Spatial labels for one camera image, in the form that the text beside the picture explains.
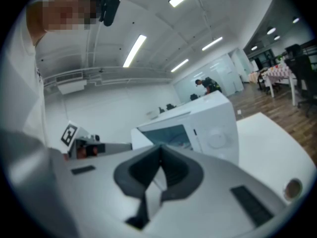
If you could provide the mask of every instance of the office chair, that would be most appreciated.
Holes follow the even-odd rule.
[[[301,104],[304,103],[310,104],[306,111],[306,117],[308,117],[308,112],[311,107],[313,105],[317,105],[317,99],[314,98],[314,95],[317,95],[317,73],[312,70],[311,61],[307,55],[300,55],[292,59],[286,59],[285,63],[297,78],[297,89],[301,96],[307,98],[305,101],[299,102],[297,107],[300,108]],[[306,96],[305,91],[302,89],[302,80],[306,84]]]

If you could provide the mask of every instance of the white appliance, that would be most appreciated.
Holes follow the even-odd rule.
[[[133,129],[131,138],[133,149],[167,144],[239,163],[234,109],[219,91],[160,114]]]

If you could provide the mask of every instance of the person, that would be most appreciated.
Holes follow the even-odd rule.
[[[222,90],[218,83],[209,77],[205,78],[205,80],[197,79],[195,83],[196,85],[203,85],[207,89],[206,95],[217,90],[222,93]]]
[[[24,132],[48,146],[44,85],[35,47],[47,32],[78,29],[90,22],[97,17],[96,7],[95,0],[45,0],[20,13],[1,52],[1,129]]]

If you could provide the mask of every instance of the wooden floor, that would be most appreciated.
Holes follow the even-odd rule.
[[[301,108],[292,105],[292,94],[289,86],[282,89],[272,98],[270,93],[258,90],[256,84],[244,84],[244,91],[229,96],[237,120],[246,118],[258,112],[265,114],[283,129],[285,129],[309,154],[317,166],[317,107],[312,107],[309,118],[305,116],[307,104]]]

